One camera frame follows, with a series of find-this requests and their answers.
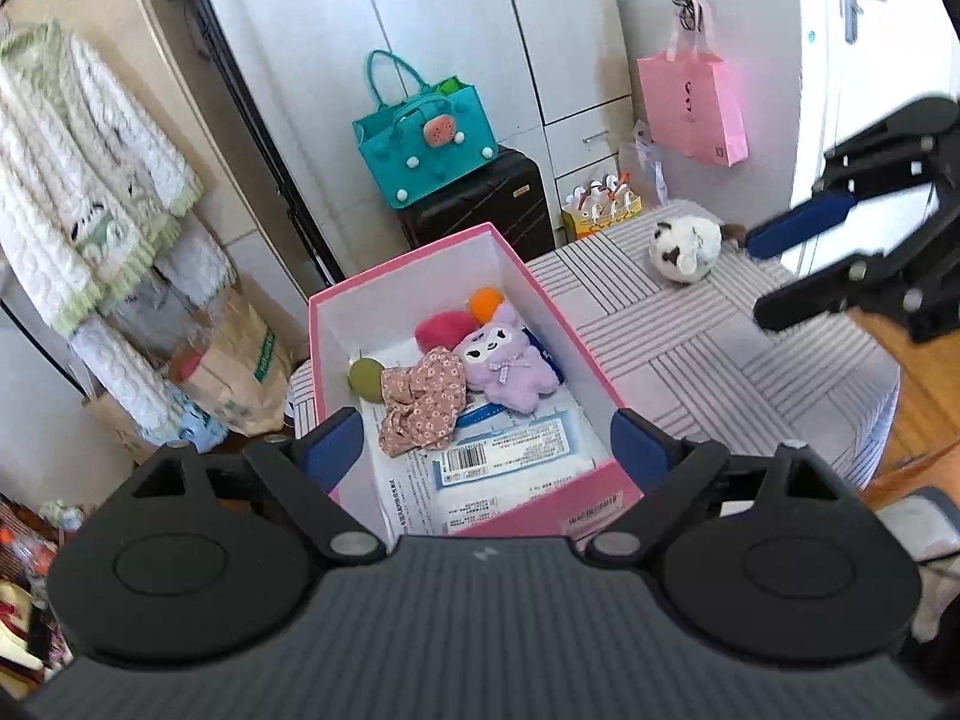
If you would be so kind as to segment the white green knit cardigan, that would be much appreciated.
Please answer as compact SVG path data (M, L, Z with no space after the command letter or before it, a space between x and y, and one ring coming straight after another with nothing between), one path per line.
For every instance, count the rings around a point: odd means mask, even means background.
M78 32L2 41L2 252L47 327L156 444L184 405L107 312L160 273L203 309L236 270L197 215L199 174Z

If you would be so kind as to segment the white wardrobe cabinet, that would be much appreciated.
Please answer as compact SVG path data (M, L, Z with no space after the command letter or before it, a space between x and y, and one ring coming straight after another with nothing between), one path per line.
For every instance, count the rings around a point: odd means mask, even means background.
M420 83L478 91L496 140L539 166L558 210L608 176L633 125L617 0L197 0L335 265L405 249L353 125Z

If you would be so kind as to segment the teal felt tote bag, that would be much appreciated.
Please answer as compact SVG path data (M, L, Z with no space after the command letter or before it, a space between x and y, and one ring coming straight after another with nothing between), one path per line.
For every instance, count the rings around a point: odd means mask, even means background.
M377 57L405 70L418 91L389 106L374 81ZM428 83L409 62L374 49L364 64L376 110L353 122L356 146L382 197L404 210L500 153L477 88L457 76Z

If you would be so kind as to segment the small drink bottles pack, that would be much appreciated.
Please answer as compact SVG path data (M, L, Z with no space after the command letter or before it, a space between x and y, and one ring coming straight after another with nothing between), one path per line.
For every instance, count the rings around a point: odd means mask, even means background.
M568 242L589 238L606 227L633 220L643 211L643 199L630 185L630 174L607 174L601 181L576 185L562 203L562 223Z

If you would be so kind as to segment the white brown plush toy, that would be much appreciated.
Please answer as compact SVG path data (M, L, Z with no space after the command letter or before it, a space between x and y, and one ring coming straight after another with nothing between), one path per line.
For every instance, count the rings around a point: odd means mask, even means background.
M675 216L654 227L649 258L666 280L693 284L713 270L726 242L742 247L745 238L747 227L742 224L716 223L704 216Z

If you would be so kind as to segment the white door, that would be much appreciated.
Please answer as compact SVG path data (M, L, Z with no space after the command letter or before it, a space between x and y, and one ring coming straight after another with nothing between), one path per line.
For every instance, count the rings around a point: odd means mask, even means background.
M844 41L839 0L799 0L800 124L791 203L811 196L823 153L914 99L958 94L958 37L942 0L862 0Z

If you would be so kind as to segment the white tissue pack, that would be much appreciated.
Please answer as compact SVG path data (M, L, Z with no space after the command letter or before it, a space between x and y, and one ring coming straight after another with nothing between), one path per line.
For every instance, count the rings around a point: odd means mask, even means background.
M581 408L467 437L434 457L433 514L443 535L555 493L608 459Z

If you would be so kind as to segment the red fuzzy plush ball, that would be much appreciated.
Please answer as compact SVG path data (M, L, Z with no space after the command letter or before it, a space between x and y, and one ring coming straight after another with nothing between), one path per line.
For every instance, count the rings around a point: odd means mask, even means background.
M444 310L420 322L413 336L423 355L434 348L454 351L455 347L470 333L477 332L478 323L468 310Z

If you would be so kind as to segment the orange felt ball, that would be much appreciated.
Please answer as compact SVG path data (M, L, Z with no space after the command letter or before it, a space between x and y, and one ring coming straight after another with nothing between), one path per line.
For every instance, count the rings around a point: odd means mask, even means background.
M485 325L493 319L494 312L505 302L500 289L483 286L470 296L469 310L478 325Z

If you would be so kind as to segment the pink floral fabric scrunchie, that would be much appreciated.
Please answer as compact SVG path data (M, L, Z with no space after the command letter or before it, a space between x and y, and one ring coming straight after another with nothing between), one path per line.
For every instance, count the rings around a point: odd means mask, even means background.
M459 356L438 346L415 366L384 369L381 392L386 416L379 447L387 457L446 449L466 408L466 369Z

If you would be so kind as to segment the pink paper shopping bag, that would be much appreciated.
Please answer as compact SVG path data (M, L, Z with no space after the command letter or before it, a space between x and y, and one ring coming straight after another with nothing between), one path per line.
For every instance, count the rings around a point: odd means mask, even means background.
M703 0L698 32L685 31L675 10L667 47L636 60L652 140L687 158L731 167L748 158L739 83L715 51L715 25Z

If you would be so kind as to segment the brown paper bag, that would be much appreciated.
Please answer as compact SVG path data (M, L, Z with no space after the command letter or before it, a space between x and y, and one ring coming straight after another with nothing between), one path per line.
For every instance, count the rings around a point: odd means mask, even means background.
M293 372L288 346L236 288L222 289L192 319L167 378L233 433L281 429Z

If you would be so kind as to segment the pink storage box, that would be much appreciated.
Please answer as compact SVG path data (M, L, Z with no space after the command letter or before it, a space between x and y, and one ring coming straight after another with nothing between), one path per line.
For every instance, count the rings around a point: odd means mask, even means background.
M316 294L309 343L317 416L353 435L306 473L387 543L581 539L640 500L613 456L622 400L491 226Z

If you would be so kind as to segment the black suitcase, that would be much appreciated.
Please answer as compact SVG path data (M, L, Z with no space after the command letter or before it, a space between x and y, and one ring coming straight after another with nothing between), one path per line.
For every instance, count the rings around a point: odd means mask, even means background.
M523 262L556 247L539 168L517 149L501 149L491 163L397 216L412 249L482 223L493 224Z

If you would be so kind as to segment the green felt ball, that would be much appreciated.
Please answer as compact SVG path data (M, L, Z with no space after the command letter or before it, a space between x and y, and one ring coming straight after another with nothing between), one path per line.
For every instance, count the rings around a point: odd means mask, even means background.
M384 366L377 359L358 358L348 369L348 385L353 394L362 400L381 403L382 372L384 372Z

